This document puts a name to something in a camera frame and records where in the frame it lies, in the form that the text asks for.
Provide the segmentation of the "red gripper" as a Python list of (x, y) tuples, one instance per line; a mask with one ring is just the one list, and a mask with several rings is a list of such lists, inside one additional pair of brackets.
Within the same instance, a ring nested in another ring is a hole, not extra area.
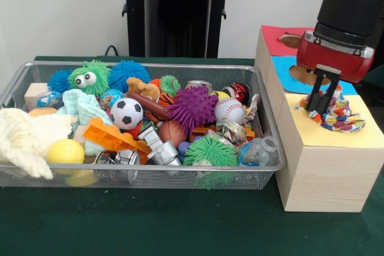
[[(350, 83), (360, 82), (370, 69), (374, 54), (372, 47), (341, 46), (314, 34), (304, 34), (299, 43), (296, 64), (316, 75), (306, 111), (326, 113), (339, 79)], [(328, 78), (330, 84), (322, 96), (320, 88), (324, 78)]]

